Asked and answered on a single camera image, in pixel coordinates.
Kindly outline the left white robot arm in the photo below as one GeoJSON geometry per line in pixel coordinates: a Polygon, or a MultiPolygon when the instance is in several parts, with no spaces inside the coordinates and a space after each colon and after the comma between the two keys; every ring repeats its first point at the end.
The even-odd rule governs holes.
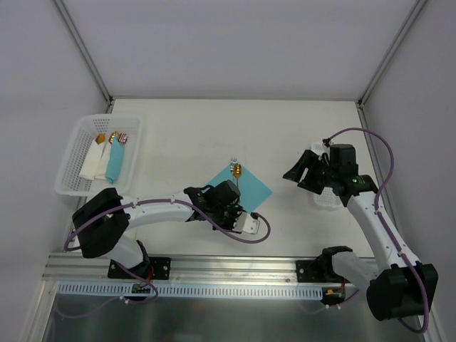
{"type": "Polygon", "coordinates": [[[73,216],[83,257],[107,257],[131,277],[147,278],[152,265],[142,242],[125,235],[128,229],[162,222],[207,221],[226,232],[242,232],[247,213],[240,191],[230,180],[217,186],[187,187],[162,201],[122,197],[113,187],[102,190],[73,216]]]}

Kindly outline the blue paper napkin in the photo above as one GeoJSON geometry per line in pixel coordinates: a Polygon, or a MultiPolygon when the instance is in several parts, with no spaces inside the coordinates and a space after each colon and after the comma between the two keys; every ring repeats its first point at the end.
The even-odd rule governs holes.
{"type": "MultiPolygon", "coordinates": [[[[233,179],[230,165],[228,165],[216,174],[208,185],[216,186],[220,182],[233,179]]],[[[240,205],[247,212],[255,212],[272,194],[272,190],[244,165],[242,165],[242,175],[239,178],[239,190],[241,192],[240,205]]]]}

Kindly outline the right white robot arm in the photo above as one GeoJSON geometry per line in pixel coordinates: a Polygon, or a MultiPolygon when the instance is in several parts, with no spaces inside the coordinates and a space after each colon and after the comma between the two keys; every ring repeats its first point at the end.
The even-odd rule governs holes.
{"type": "Polygon", "coordinates": [[[321,155],[305,150],[283,178],[315,195],[331,189],[357,221],[375,257],[376,266],[371,266],[347,246],[327,247],[308,268],[310,275],[351,282],[366,295],[379,321],[429,314],[437,270],[419,260],[382,213],[379,190],[369,175],[360,175],[354,146],[335,144],[321,155]]]}

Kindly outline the silver fork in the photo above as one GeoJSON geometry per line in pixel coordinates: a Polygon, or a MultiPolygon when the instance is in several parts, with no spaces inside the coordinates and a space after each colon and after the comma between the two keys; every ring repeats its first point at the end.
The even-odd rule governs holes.
{"type": "Polygon", "coordinates": [[[233,157],[230,162],[230,170],[233,172],[237,168],[238,164],[238,159],[233,157]]]}

